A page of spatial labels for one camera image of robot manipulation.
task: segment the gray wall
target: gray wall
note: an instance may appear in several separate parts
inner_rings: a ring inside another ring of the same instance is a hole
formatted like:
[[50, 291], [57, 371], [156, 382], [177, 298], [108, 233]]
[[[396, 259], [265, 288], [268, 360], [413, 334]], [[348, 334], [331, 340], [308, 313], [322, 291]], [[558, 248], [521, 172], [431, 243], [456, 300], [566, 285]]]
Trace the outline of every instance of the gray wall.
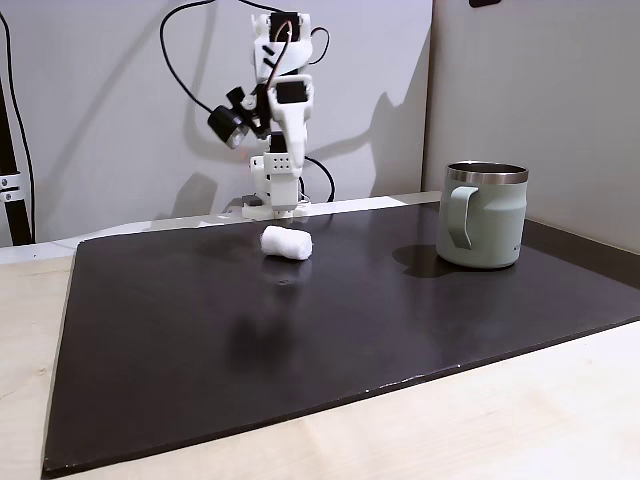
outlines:
[[[220, 212], [253, 191], [256, 142], [229, 151], [164, 64], [158, 27], [181, 3], [0, 0], [35, 166], [40, 241]], [[337, 198], [419, 190], [431, 1], [401, 0], [393, 15], [382, 0], [272, 4], [310, 13], [331, 31], [327, 56], [307, 69], [316, 88], [308, 127], [310, 154], [330, 168]], [[175, 68], [212, 107], [236, 85], [254, 86], [252, 13], [261, 12], [223, 0], [181, 12], [167, 27]], [[315, 55], [324, 41], [314, 36]], [[309, 166], [304, 177], [312, 199], [324, 201], [323, 174]], [[9, 243], [2, 212], [0, 245]]]
[[530, 168], [528, 215], [640, 252], [640, 2], [436, 0], [426, 187]]

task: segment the black cable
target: black cable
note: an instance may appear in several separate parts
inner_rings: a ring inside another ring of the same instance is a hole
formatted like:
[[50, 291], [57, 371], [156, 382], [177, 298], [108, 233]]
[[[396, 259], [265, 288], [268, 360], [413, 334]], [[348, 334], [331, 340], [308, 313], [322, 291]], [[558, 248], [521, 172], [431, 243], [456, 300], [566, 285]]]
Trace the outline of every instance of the black cable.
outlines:
[[169, 56], [167, 55], [167, 47], [164, 44], [164, 27], [167, 24], [167, 21], [172, 16], [174, 16], [176, 13], [180, 12], [181, 10], [185, 10], [185, 9], [191, 8], [191, 7], [199, 7], [200, 5], [207, 5], [207, 4], [213, 3], [215, 1], [216, 0], [203, 0], [201, 2], [193, 2], [193, 3], [186, 3], [184, 5], [180, 5], [179, 7], [176, 7], [173, 10], [171, 10], [169, 13], [167, 13], [167, 15], [162, 19], [162, 23], [160, 24], [160, 46], [162, 47], [162, 55], [164, 55], [164, 61], [167, 62], [167, 67], [169, 67], [169, 71], [171, 72], [171, 75], [173, 75], [173, 78], [176, 79], [176, 81], [180, 84], [180, 86], [186, 92], [186, 94], [189, 95], [189, 98], [191, 100], [193, 100], [194, 102], [196, 102], [196, 104], [200, 105], [202, 108], [204, 108], [209, 113], [212, 113], [213, 110], [211, 110], [209, 107], [207, 107], [204, 103], [202, 103], [200, 100], [198, 100], [193, 93], [191, 93], [191, 91], [182, 82], [182, 80], [180, 80], [180, 77], [178, 77], [178, 74], [173, 69], [173, 65], [171, 65], [171, 61], [169, 60]]
[[327, 203], [333, 202], [333, 199], [336, 196], [336, 184], [333, 183], [333, 177], [331, 176], [331, 173], [329, 172], [327, 167], [322, 165], [318, 160], [315, 160], [315, 159], [313, 159], [311, 157], [307, 157], [307, 156], [305, 156], [304, 158], [309, 160], [311, 163], [315, 163], [318, 167], [320, 167], [320, 169], [324, 172], [324, 174], [329, 179], [329, 183], [331, 184], [331, 193], [329, 194], [329, 198], [327, 199]]
[[267, 5], [260, 5], [259, 3], [255, 3], [255, 2], [249, 2], [248, 0], [238, 0], [239, 2], [242, 2], [246, 5], [250, 5], [252, 7], [256, 7], [256, 8], [262, 8], [263, 10], [268, 10], [269, 12], [276, 12], [276, 13], [282, 13], [283, 10], [280, 10], [279, 8], [274, 8], [274, 7], [268, 7]]
[[322, 52], [322, 55], [320, 55], [320, 58], [318, 60], [316, 60], [315, 62], [309, 62], [309, 65], [315, 65], [316, 63], [318, 63], [320, 60], [322, 60], [324, 58], [324, 56], [327, 53], [327, 50], [329, 49], [329, 42], [331, 41], [331, 34], [329, 33], [329, 30], [327, 30], [324, 27], [316, 27], [313, 30], [311, 30], [311, 36], [313, 37], [313, 34], [319, 31], [323, 31], [324, 33], [327, 34], [327, 44], [324, 46], [324, 51]]
[[286, 23], [283, 23], [282, 25], [280, 25], [280, 28], [276, 32], [275, 41], [276, 42], [278, 41], [278, 37], [280, 37], [280, 33], [282, 32], [282, 29], [285, 26], [287, 27], [287, 31], [285, 33], [288, 33], [289, 35], [287, 35], [287, 40], [284, 44], [284, 47], [282, 47], [282, 52], [280, 52], [280, 55], [278, 55], [276, 64], [271, 69], [271, 73], [269, 74], [269, 79], [267, 80], [267, 84], [266, 84], [267, 86], [265, 87], [266, 90], [269, 90], [269, 87], [271, 87], [271, 82], [273, 81], [273, 77], [276, 76], [276, 70], [278, 70], [278, 67], [280, 66], [280, 62], [282, 61], [282, 57], [284, 57], [284, 54], [287, 51], [287, 48], [289, 48], [289, 44], [291, 43], [291, 34], [293, 33], [293, 26], [291, 25], [291, 22], [289, 20], [287, 20]]
[[20, 109], [18, 109], [18, 101], [16, 100], [16, 92], [13, 87], [13, 66], [11, 62], [11, 34], [9, 33], [9, 24], [4, 18], [2, 12], [0, 12], [0, 19], [4, 25], [4, 31], [7, 37], [7, 71], [9, 77], [9, 89], [11, 90], [11, 101], [13, 102], [13, 109], [16, 111], [16, 119], [20, 126], [20, 135], [22, 135], [22, 145], [24, 146], [24, 153], [27, 157], [27, 165], [29, 166], [29, 184], [31, 187], [31, 240], [36, 243], [36, 189], [35, 182], [33, 180], [33, 164], [31, 163], [31, 153], [29, 152], [29, 145], [27, 144], [27, 135], [24, 132], [24, 124], [22, 123], [22, 116], [20, 115]]

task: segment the mug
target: mug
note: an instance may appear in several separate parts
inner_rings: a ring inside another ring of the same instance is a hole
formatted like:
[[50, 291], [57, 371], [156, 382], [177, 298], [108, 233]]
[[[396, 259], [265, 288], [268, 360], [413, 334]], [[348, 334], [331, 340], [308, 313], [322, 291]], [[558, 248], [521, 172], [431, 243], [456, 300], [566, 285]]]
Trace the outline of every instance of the mug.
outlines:
[[500, 268], [520, 255], [529, 170], [515, 165], [447, 165], [436, 250], [465, 267]]

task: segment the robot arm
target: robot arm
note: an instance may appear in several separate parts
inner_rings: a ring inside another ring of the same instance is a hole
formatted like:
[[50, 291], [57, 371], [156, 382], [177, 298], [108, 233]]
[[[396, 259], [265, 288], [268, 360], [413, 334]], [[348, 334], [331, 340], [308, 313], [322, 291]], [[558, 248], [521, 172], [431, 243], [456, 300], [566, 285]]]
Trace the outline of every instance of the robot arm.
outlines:
[[[269, 140], [264, 155], [251, 158], [256, 194], [263, 207], [276, 213], [298, 207], [298, 179], [305, 160], [306, 122], [313, 110], [314, 90], [310, 75], [300, 71], [313, 51], [309, 15], [295, 12], [272, 13], [252, 18], [257, 86], [245, 95], [236, 87], [227, 94], [232, 108], [217, 107], [209, 125], [230, 148], [237, 147], [251, 129], [260, 139]], [[290, 41], [281, 40], [286, 35]], [[281, 31], [281, 38], [276, 34]], [[281, 132], [272, 131], [274, 121]]]

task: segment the stainless steel rim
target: stainless steel rim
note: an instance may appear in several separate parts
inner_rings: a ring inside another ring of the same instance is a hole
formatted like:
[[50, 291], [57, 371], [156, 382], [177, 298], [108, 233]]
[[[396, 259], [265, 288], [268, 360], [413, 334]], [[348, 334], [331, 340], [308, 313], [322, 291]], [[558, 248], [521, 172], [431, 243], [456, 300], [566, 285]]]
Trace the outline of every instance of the stainless steel rim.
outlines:
[[447, 177], [466, 183], [513, 185], [525, 183], [529, 170], [506, 163], [465, 161], [447, 165]]

